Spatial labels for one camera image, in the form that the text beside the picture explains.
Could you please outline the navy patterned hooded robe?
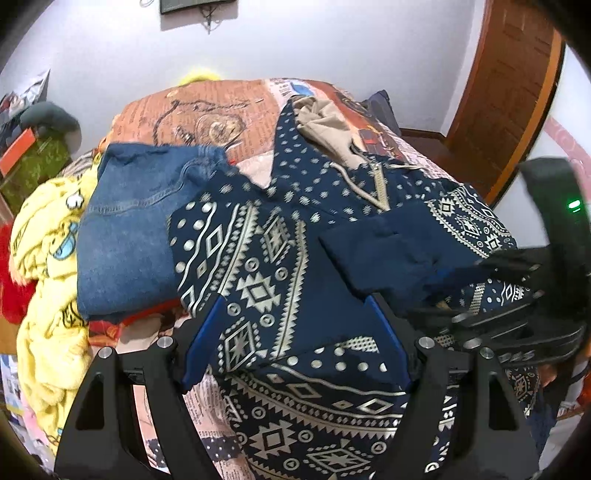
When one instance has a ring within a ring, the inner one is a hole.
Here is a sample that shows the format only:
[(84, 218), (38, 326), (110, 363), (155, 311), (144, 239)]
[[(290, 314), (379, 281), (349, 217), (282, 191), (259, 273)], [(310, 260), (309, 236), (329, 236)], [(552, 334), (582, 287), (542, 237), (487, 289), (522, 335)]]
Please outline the navy patterned hooded robe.
[(168, 222), (188, 313), (214, 295), (211, 371), (259, 479), (369, 479), (403, 419), (402, 366), (366, 302), (425, 286), (514, 237), (474, 188), (380, 155), (349, 169), (276, 123), (270, 182), (218, 170)]

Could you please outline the yellow cartoon blanket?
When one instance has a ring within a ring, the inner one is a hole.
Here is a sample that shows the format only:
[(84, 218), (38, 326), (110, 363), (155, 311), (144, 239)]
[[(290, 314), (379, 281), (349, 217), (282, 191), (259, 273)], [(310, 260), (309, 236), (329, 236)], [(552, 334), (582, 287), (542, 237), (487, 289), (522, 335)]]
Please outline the yellow cartoon blanket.
[(92, 360), (77, 306), (77, 244), (101, 156), (84, 172), (46, 181), (23, 203), (10, 237), (9, 271), (36, 284), (18, 330), (18, 380), (53, 450)]

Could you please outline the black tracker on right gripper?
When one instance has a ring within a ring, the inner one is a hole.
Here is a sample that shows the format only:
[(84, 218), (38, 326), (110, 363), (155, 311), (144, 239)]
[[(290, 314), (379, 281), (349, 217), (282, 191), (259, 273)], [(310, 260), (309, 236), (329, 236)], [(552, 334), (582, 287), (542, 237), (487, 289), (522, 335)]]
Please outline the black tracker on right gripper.
[(560, 290), (590, 289), (590, 220), (577, 176), (565, 158), (540, 157), (520, 172), (548, 238), (551, 272)]

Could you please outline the red plush item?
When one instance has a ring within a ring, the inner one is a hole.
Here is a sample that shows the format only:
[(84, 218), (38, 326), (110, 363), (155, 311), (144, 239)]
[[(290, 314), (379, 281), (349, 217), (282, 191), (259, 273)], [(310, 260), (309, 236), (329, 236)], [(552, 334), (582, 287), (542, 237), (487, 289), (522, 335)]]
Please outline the red plush item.
[(36, 283), (19, 285), (12, 280), (9, 271), (11, 223), (1, 225), (1, 316), (18, 325), (26, 316)]

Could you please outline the white sliding door with hearts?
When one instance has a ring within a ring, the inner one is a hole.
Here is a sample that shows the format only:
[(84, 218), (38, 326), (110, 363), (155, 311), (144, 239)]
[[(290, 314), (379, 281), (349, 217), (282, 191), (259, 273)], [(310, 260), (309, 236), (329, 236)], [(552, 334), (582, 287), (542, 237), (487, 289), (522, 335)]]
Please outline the white sliding door with hearts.
[[(579, 57), (566, 47), (559, 80), (542, 130), (530, 150), (529, 160), (538, 157), (568, 159), (577, 170), (583, 199), (590, 200), (590, 75)], [(542, 219), (527, 194), (525, 181), (518, 175), (494, 207), (497, 216), (513, 234), (520, 247), (538, 247), (548, 243)], [(549, 464), (558, 455), (583, 416), (581, 393), (590, 385), (584, 371), (588, 360), (573, 367), (574, 382), (559, 404), (559, 419), (550, 430), (539, 465)]]

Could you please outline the folded blue jeans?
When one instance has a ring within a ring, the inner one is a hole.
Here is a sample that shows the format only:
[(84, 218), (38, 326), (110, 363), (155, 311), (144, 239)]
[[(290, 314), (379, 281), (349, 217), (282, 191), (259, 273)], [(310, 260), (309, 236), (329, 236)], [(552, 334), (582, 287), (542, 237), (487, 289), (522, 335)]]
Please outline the folded blue jeans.
[(118, 323), (175, 299), (167, 221), (228, 166), (221, 147), (107, 147), (76, 240), (82, 318)]

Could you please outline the brown wooden door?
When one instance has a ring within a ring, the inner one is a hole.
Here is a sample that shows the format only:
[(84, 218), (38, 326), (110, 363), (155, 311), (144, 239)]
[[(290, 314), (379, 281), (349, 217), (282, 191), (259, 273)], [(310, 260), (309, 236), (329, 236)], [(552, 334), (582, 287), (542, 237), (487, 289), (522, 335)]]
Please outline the brown wooden door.
[(488, 1), (472, 70), (447, 147), (448, 171), (494, 204), (540, 132), (564, 42), (535, 1)]

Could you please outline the orange box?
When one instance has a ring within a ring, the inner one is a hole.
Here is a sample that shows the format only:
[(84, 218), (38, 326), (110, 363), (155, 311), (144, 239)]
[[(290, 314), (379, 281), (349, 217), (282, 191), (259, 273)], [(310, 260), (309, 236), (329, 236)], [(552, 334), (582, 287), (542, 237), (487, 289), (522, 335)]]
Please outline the orange box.
[(20, 158), (35, 144), (33, 130), (28, 128), (10, 145), (0, 160), (0, 172), (6, 177)]

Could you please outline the cluttered pile with green bag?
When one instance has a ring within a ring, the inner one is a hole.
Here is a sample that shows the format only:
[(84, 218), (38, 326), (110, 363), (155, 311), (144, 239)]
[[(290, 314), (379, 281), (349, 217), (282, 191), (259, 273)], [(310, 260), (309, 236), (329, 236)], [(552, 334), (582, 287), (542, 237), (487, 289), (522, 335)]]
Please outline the cluttered pile with green bag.
[(78, 120), (46, 99), (50, 71), (44, 70), (1, 97), (1, 157), (31, 128), (35, 144), (10, 173), (1, 175), (1, 221), (10, 221), (24, 200), (71, 160), (68, 142), (79, 134)]

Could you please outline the printed newspaper bedspread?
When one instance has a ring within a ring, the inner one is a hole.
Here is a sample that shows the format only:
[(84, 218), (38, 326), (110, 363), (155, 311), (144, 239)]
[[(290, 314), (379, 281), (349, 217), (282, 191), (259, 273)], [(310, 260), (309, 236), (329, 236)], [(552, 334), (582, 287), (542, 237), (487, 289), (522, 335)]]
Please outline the printed newspaper bedspread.
[[(217, 101), (191, 100), (181, 92), (166, 92), (162, 98), (168, 108), (153, 119), (152, 139), (139, 144), (221, 147), (228, 157), (228, 169), (238, 170), (259, 186), (266, 186), (270, 182), (277, 119), (284, 105), (291, 102), (277, 103), (270, 89), (263, 84), (249, 84), (244, 92), (224, 96)], [(339, 164), (334, 155), (322, 154)], [(411, 164), (400, 156), (384, 157)], [(432, 177), (450, 179), (432, 173), (422, 165), (411, 165), (423, 168)], [(175, 299), (180, 301), (176, 274), (175, 284)], [(196, 314), (188, 313), (184, 306), (183, 309), (187, 313), (187, 320)], [(229, 424), (228, 408), (221, 387), (212, 374), (211, 362), (202, 380), (184, 394), (183, 399), (214, 466), (224, 457), (245, 457), (238, 437)]]

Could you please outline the small black wall monitor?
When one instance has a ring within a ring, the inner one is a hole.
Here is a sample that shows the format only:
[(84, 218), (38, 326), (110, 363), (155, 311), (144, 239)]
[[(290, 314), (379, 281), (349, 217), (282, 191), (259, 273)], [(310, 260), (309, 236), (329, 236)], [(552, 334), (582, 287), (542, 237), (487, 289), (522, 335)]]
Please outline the small black wall monitor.
[(178, 11), (206, 7), (211, 9), (213, 6), (232, 3), (233, 0), (160, 0), (159, 13), (166, 15)]

